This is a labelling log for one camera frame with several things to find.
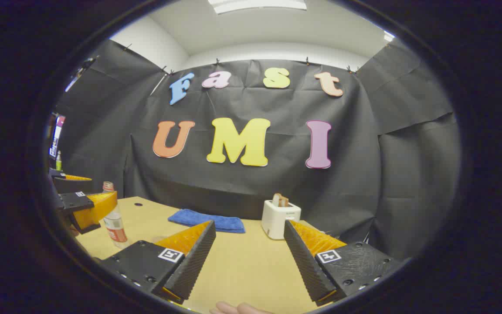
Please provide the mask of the clear plastic water bottle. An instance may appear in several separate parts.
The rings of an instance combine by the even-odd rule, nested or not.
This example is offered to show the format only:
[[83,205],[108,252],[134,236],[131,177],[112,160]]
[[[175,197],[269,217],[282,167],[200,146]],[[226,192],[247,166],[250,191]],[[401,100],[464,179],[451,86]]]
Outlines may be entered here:
[[127,248],[131,243],[124,230],[124,223],[120,213],[120,206],[117,204],[114,209],[103,218],[104,225],[108,231],[113,244],[119,249]]

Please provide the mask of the ceiling light panel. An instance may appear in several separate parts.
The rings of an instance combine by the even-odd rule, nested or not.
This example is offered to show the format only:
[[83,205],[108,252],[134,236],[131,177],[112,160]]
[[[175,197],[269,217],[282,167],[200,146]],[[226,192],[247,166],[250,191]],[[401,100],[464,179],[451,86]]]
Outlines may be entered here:
[[207,0],[216,14],[261,8],[307,10],[304,0]]

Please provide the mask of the white toaster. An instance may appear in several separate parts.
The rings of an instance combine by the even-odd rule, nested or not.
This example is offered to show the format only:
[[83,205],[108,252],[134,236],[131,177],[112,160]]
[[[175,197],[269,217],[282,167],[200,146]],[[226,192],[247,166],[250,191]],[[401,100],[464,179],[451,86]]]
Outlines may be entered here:
[[299,222],[301,212],[301,208],[293,203],[289,203],[289,207],[277,207],[271,199],[265,200],[261,218],[262,229],[270,239],[283,240],[285,221]]

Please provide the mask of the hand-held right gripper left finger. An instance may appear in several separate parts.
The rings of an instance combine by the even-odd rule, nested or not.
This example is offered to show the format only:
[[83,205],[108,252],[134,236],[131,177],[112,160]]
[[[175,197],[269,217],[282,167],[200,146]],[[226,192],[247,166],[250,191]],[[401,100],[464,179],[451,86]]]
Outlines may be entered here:
[[99,265],[137,290],[183,304],[217,236],[215,222],[205,221],[156,243],[139,240]]

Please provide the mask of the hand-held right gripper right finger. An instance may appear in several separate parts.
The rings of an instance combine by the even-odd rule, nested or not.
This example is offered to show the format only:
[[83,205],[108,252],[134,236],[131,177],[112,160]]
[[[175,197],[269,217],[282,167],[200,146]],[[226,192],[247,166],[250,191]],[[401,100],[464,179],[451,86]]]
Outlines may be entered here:
[[366,242],[345,244],[290,219],[285,221],[284,239],[305,289],[317,306],[374,286],[404,264]]

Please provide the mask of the computer monitor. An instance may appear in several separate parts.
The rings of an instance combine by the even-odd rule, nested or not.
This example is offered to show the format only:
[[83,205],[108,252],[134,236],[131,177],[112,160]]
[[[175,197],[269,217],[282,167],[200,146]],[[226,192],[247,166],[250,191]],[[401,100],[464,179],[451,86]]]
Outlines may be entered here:
[[48,148],[48,154],[54,160],[57,159],[58,154],[58,141],[60,139],[61,131],[63,129],[64,121],[66,117],[64,115],[56,114],[52,119],[51,131],[50,131],[50,145]]

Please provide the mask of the blue folded towel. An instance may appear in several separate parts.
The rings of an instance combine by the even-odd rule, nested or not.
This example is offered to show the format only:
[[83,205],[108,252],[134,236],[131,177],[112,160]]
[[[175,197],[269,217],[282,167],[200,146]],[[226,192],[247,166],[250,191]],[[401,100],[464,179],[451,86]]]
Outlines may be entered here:
[[204,222],[213,221],[217,231],[245,234],[245,226],[238,217],[208,215],[191,209],[179,209],[168,218],[168,221],[183,226],[196,226]]

